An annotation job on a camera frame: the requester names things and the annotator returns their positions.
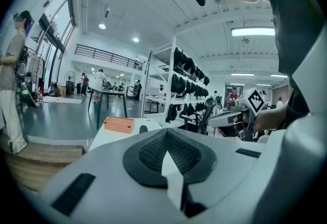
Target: beam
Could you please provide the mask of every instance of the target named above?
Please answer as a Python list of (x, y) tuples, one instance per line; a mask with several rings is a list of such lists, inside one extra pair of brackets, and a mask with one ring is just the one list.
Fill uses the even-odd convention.
[(231, 60), (276, 60), (278, 61), (278, 55), (269, 54), (236, 54), (236, 55), (216, 55), (211, 57), (202, 57), (200, 62), (212, 62), (212, 61), (231, 61)]
[(207, 26), (208, 24), (214, 23), (223, 23), (227, 21), (237, 21), (237, 20), (265, 20), (272, 18), (272, 10), (271, 9), (245, 9), (245, 10), (234, 10), (234, 11), (226, 11), (222, 13), (212, 14), (205, 16), (200, 19), (196, 19), (194, 21), (188, 22), (179, 26), (175, 29), (175, 35), (179, 36), (185, 33), (188, 33), (192, 30), (201, 28), (203, 26)]

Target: railing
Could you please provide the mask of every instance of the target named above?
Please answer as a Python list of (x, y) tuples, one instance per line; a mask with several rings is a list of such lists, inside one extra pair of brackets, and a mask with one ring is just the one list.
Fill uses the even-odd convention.
[(117, 54), (106, 52), (104, 50), (89, 47), (86, 45), (77, 44), (75, 54), (91, 57), (94, 59), (108, 61), (110, 63), (124, 65), (129, 68), (133, 68), (133, 69), (142, 71), (143, 63), (137, 62), (135, 60), (132, 60), (132, 59), (129, 59), (129, 58), (117, 55)]

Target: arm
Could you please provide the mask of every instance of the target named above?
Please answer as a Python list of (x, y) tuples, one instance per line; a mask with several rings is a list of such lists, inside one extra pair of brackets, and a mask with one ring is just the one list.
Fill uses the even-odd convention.
[(277, 129), (286, 118), (288, 101), (282, 107), (261, 111), (257, 118), (253, 131), (273, 130)]
[(0, 58), (0, 65), (12, 65), (17, 62), (18, 58), (16, 56), (6, 56)]

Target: floor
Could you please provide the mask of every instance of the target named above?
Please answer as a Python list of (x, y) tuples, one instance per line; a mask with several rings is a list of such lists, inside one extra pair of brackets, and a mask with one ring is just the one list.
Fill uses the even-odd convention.
[[(82, 104), (44, 103), (41, 108), (28, 108), (23, 114), (23, 132), (26, 136), (41, 137), (57, 140), (88, 140), (94, 139), (97, 130), (97, 115), (91, 102), (89, 113), (87, 107), (89, 96), (75, 95), (67, 98), (83, 99)], [(123, 98), (111, 96), (109, 110), (107, 103), (102, 102), (100, 123), (108, 116), (125, 117)], [(126, 99), (127, 116), (129, 118), (141, 117), (142, 102)], [(156, 112), (156, 104), (152, 104), (151, 111)], [(159, 112), (164, 111), (164, 106), (159, 106)]]

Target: wooden step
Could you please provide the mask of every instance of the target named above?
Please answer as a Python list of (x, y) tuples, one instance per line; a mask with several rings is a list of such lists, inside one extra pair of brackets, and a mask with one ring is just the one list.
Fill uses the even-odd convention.
[(82, 146), (58, 146), (29, 142), (17, 155), (10, 153), (7, 136), (0, 136), (0, 149), (17, 183), (38, 191), (68, 164), (82, 156)]

